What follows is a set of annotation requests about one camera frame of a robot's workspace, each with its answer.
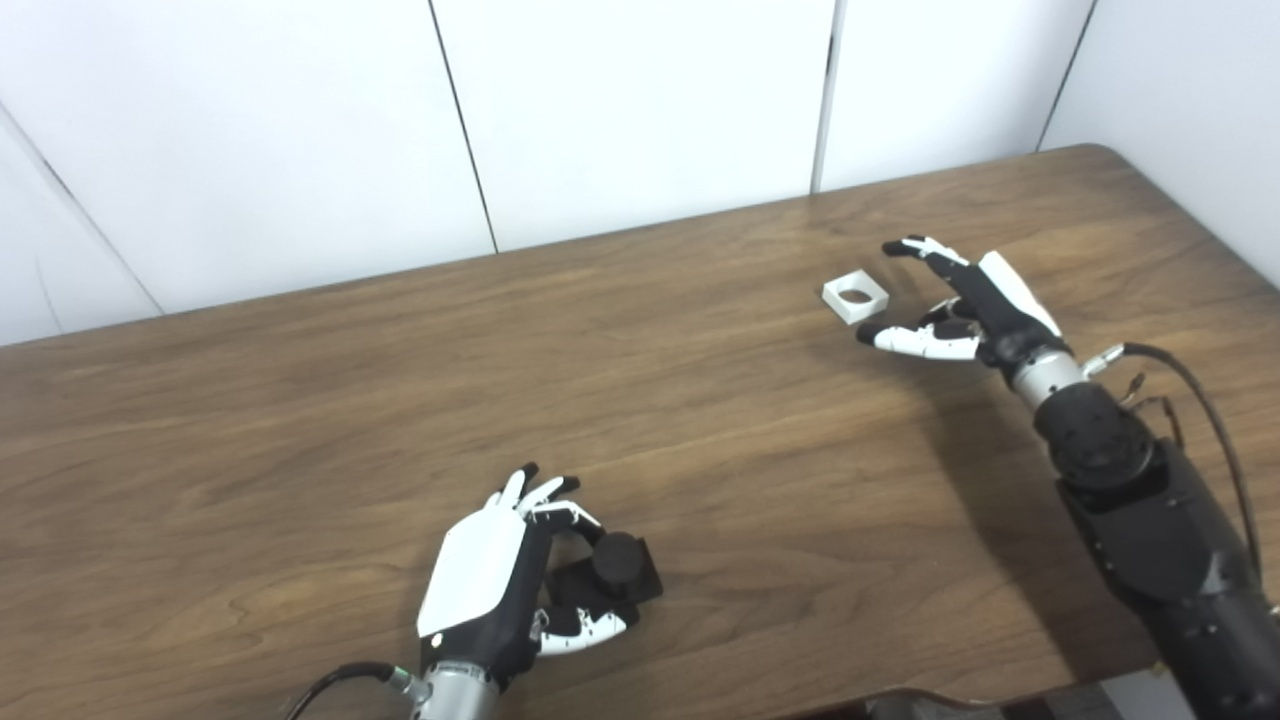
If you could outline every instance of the black cylinder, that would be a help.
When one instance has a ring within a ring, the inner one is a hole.
[[[644,548],[627,533],[608,533],[593,548],[591,569],[600,589],[625,598],[640,589],[644,577]]]

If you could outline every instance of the wooden table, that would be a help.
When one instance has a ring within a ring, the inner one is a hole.
[[[945,297],[879,255],[910,232],[1000,249],[1082,356],[1189,361],[1280,594],[1280,297],[1078,147],[0,350],[0,715],[271,719],[335,664],[416,666],[444,530],[530,459],[646,537],[667,594],[504,719],[998,701],[1151,662],[998,377],[856,345],[819,300],[855,268],[890,319]],[[403,717],[348,685],[305,717]]]

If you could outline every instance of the silver wrist cylinder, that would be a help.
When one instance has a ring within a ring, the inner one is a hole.
[[[411,720],[489,720],[498,706],[498,683],[470,662],[436,662],[408,692]]]
[[[1038,350],[1014,373],[1010,386],[1036,413],[1055,392],[1085,382],[1075,357],[1062,350]]]

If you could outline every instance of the fingertip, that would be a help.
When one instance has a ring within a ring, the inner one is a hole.
[[[891,325],[886,325],[884,323],[863,323],[858,325],[858,329],[854,332],[854,336],[858,338],[858,342],[861,342],[863,345],[870,345],[872,347],[874,347],[876,336],[887,331],[890,327]]]
[[[881,251],[884,252],[884,255],[888,255],[890,258],[911,258],[918,254],[914,247],[902,242],[901,240],[892,240],[890,242],[886,242],[884,245],[881,245]]]

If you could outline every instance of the white wall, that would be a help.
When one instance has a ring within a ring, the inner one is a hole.
[[[1280,3],[1098,0],[1044,147],[1079,142],[1280,284]]]
[[[820,188],[1036,150],[1089,5],[849,0]]]
[[[165,311],[493,252],[425,0],[6,0],[0,102]]]
[[[809,191],[832,0],[435,0],[502,250]]]
[[[0,113],[0,345],[157,314]]]

